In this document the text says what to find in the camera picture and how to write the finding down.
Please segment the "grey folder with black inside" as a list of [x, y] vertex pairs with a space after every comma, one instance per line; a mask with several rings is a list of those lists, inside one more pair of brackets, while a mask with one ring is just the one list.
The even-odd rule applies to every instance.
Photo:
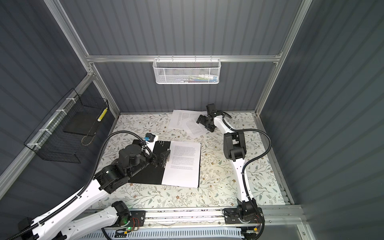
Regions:
[[[171, 142], [172, 141], [157, 141], [153, 153], [159, 157], [160, 153], [170, 150]], [[150, 164], [131, 177], [128, 182], [135, 184], [162, 185], [164, 171], [165, 167], [162, 168], [159, 165], [155, 166]]]

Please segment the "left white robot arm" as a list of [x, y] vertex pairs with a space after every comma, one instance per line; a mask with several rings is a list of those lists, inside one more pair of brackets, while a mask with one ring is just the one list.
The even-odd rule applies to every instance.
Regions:
[[18, 228], [23, 240], [76, 240], [105, 227], [132, 229], [142, 221], [133, 217], [123, 201], [82, 219], [78, 216], [92, 204], [112, 194], [148, 166], [164, 167], [170, 142], [131, 144], [119, 151], [110, 165], [97, 172], [91, 182], [55, 208], [34, 219], [25, 218]]

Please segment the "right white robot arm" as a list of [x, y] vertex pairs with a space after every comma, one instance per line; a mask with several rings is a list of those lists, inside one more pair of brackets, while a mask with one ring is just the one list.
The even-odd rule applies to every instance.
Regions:
[[238, 185], [237, 216], [243, 223], [256, 221], [261, 224], [264, 221], [263, 214], [251, 194], [246, 174], [248, 164], [245, 160], [247, 147], [244, 134], [245, 132], [260, 133], [261, 131], [257, 129], [236, 130], [225, 120], [226, 117], [231, 117], [228, 113], [217, 110], [215, 104], [208, 104], [206, 109], [207, 115], [199, 116], [197, 124], [203, 125], [211, 133], [215, 129], [219, 129], [223, 134], [223, 152], [225, 158], [232, 164]]

